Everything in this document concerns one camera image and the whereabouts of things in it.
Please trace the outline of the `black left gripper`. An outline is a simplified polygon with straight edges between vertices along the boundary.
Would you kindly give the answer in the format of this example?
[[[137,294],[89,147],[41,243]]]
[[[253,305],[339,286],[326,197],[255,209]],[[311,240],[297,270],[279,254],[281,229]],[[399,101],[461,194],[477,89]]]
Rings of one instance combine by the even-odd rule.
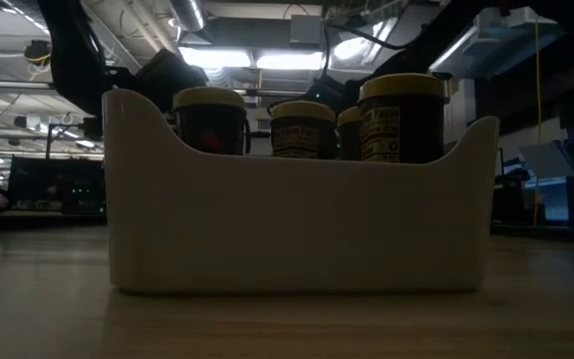
[[[181,56],[167,49],[158,51],[136,74],[136,92],[152,101],[162,113],[172,109],[173,96],[185,89],[207,85],[198,67],[188,65]],[[251,152],[251,129],[243,122],[244,153]]]

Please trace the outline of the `yellow-lid brown spice jar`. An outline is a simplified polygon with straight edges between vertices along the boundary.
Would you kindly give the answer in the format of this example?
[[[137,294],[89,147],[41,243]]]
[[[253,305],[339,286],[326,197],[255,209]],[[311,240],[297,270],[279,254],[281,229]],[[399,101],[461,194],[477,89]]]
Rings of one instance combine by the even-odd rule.
[[[427,164],[443,156],[439,79],[417,73],[373,78],[360,88],[357,105],[362,161]]]
[[[358,161],[360,159],[360,118],[360,109],[357,107],[349,108],[338,116],[339,157],[343,161]]]
[[[243,122],[247,120],[242,96],[218,87],[194,87],[173,96],[176,133],[188,146],[204,153],[244,153]]]
[[[336,115],[309,101],[289,101],[271,113],[272,156],[333,160],[337,156]]]

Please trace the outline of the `white plastic handled bin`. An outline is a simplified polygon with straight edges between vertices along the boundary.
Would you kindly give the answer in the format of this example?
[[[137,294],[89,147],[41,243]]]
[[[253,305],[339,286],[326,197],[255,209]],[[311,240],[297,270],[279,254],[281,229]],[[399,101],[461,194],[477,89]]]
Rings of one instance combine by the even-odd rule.
[[[424,165],[199,152],[130,90],[104,94],[110,279],[137,293],[478,288],[499,121]]]

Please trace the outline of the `long horizontal silver pipe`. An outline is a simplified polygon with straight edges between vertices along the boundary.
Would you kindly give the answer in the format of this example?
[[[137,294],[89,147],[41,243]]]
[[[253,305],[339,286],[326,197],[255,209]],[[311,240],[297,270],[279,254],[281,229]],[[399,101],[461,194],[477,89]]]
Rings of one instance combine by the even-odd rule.
[[[235,92],[245,97],[278,97],[291,98],[304,95],[303,91],[276,90],[276,89],[235,89]],[[27,95],[58,96],[52,83],[0,81],[0,93],[22,93]]]

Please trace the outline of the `bright ceiling light panel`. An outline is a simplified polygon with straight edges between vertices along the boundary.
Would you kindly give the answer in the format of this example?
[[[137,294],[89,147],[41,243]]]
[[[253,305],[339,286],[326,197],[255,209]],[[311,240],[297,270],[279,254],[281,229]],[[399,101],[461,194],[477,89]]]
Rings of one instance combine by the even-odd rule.
[[[323,68],[323,52],[261,52],[255,60],[255,67],[263,70],[306,70],[318,71]]]
[[[179,47],[178,51],[187,64],[200,68],[246,68],[252,65],[252,61],[248,53],[242,50],[194,49]]]

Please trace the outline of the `grey ceiling junction box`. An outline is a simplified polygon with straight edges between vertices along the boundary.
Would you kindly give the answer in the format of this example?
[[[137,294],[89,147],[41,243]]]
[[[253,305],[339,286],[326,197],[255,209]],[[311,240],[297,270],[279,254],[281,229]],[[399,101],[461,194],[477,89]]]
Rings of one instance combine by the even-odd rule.
[[[290,18],[290,43],[319,45],[322,37],[321,18],[313,15],[292,15]]]

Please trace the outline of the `white ceiling air unit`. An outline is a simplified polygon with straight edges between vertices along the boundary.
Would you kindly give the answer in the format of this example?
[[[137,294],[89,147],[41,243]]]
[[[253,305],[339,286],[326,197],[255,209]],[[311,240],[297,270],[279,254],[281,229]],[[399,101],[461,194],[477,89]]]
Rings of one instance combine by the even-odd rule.
[[[477,28],[479,39],[493,42],[508,42],[526,37],[532,39],[535,26],[539,26],[540,34],[559,34],[563,30],[554,20],[539,16],[530,7],[512,9],[507,15],[501,15],[496,8],[483,9],[473,21]]]

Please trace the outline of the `dark monitor on bench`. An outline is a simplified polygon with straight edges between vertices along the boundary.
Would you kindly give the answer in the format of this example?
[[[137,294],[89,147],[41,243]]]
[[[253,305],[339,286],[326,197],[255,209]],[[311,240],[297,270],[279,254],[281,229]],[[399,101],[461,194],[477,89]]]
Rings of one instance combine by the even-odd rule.
[[[8,192],[15,209],[106,214],[105,169],[99,161],[15,157]]]

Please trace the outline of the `black office chair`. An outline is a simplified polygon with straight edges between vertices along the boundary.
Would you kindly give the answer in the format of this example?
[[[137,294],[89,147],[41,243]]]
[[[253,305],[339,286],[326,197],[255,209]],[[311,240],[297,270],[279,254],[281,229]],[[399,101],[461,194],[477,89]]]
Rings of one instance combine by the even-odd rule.
[[[496,176],[491,218],[505,224],[525,224],[532,215],[526,207],[523,184],[530,180],[528,170],[515,168],[508,173]]]

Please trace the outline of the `white tilted panel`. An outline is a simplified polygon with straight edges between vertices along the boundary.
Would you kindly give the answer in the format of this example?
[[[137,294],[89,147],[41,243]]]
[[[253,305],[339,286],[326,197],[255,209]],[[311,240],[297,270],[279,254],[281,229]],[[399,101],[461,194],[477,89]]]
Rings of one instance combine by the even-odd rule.
[[[574,177],[574,167],[560,141],[521,147],[519,152],[539,180]]]

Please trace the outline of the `narrow round silver duct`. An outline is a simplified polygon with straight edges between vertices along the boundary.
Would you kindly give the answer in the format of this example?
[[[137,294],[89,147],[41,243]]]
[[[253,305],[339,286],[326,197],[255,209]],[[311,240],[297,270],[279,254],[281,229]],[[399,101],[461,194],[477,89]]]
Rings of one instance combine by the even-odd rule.
[[[186,32],[202,30],[207,15],[202,0],[169,0],[171,11],[178,26]]]

